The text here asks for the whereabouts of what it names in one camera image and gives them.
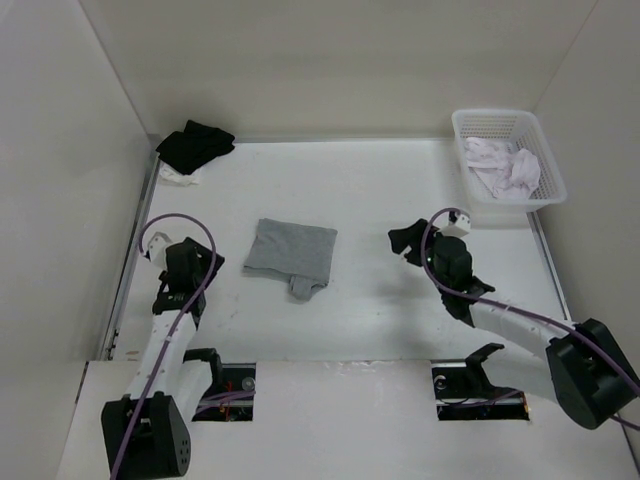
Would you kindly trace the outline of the grey tank top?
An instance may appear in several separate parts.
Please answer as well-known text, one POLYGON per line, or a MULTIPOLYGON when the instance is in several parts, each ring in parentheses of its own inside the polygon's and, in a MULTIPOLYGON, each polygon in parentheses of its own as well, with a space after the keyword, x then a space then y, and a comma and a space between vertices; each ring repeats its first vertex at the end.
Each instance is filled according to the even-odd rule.
POLYGON ((309 301, 330 281, 335 229, 262 218, 243 269, 286 280, 290 295, 309 301))

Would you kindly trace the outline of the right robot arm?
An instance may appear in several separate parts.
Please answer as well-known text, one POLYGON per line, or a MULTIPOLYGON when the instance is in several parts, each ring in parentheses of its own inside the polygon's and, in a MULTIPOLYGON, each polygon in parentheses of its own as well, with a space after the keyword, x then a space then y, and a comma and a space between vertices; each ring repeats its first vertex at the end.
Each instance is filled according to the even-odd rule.
POLYGON ((501 338, 468 355, 455 386, 462 407, 480 408, 524 391, 555 402, 579 426, 594 430, 639 397, 639 377, 608 327, 596 320, 569 325, 500 300, 495 288, 473 272, 463 238, 471 230, 468 214, 443 209, 446 226, 433 219, 388 233, 394 254, 422 268, 435 285, 445 310, 463 324, 501 338), (503 368, 496 355, 510 341, 540 359, 503 368))

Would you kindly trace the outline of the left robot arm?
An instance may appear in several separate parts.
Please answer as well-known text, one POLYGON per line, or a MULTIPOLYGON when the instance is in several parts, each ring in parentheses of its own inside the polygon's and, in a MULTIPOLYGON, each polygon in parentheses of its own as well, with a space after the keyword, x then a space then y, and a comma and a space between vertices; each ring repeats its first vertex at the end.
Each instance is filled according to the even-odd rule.
POLYGON ((170 479, 187 473, 189 425, 202 398, 224 387, 220 356, 190 344, 207 305, 205 290, 224 263, 190 237, 152 236, 146 258, 161 270, 152 327, 123 396, 107 402, 101 426, 113 479, 170 479))

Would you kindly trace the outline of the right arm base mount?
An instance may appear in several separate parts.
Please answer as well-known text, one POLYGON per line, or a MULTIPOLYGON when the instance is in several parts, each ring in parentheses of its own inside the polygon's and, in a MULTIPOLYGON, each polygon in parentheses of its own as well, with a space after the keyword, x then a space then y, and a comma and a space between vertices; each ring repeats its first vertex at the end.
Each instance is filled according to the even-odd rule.
POLYGON ((484 363, 504 346, 489 343, 464 359, 436 360, 431 364, 436 415, 439 421, 528 421, 523 392, 494 386, 484 363))

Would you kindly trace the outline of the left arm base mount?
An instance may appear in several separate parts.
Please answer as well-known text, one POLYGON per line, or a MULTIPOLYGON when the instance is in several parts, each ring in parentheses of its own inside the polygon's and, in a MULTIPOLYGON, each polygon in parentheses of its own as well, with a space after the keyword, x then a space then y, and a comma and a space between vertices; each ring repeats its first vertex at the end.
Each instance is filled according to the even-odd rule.
POLYGON ((223 363, 214 348, 187 350, 184 361, 206 363, 212 376, 211 385, 196 407, 194 422, 253 420, 257 375, 255 363, 223 363))

